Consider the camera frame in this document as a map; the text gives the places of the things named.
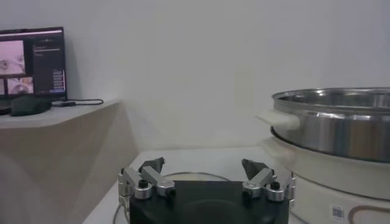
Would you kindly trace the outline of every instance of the white shelf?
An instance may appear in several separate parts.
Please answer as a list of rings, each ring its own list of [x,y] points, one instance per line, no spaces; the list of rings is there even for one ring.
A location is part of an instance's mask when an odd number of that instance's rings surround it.
[[[89,114],[118,103],[118,99],[107,100],[102,105],[76,106],[76,107],[52,107],[50,110],[36,115],[11,117],[0,116],[0,129],[9,128],[38,128],[61,124],[76,117]]]

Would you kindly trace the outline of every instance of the pot rim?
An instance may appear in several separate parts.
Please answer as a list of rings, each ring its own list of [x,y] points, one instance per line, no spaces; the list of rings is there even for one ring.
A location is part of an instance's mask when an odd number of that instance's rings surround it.
[[[367,107],[361,105],[327,105],[320,103],[306,103],[306,102],[296,102],[292,100],[282,99],[284,97],[291,97],[306,94],[360,94],[364,96],[372,95],[384,95],[388,96],[390,99],[390,87],[366,87],[366,88],[312,88],[312,89],[298,89],[292,91],[284,91],[280,93],[275,93],[272,95],[272,98],[275,103],[283,105],[285,107],[304,109],[304,110],[318,110],[318,111],[331,111],[331,112],[352,112],[356,113],[380,113],[380,114],[390,114],[390,106],[385,107]]]

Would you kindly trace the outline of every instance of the black cable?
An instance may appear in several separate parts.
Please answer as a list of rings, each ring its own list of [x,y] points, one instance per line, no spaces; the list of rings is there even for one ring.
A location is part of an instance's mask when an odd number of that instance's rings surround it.
[[[91,105],[101,105],[103,103],[104,103],[104,100],[102,100],[102,99],[67,99],[67,100],[52,101],[52,107],[91,106]]]

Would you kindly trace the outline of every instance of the computer mouse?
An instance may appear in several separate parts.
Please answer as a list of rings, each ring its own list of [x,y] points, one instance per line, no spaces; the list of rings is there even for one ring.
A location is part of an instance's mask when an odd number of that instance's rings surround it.
[[[51,108],[49,99],[34,96],[18,97],[11,102],[11,116],[27,116],[43,113]]]

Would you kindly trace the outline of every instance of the white electric cooker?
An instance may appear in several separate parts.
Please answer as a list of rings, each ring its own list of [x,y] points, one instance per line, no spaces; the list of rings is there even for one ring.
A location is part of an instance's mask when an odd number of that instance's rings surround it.
[[[390,191],[390,164],[312,152],[276,137],[262,140],[260,146],[279,166],[296,174],[297,201],[292,212],[303,221],[390,223],[390,200],[386,198]]]

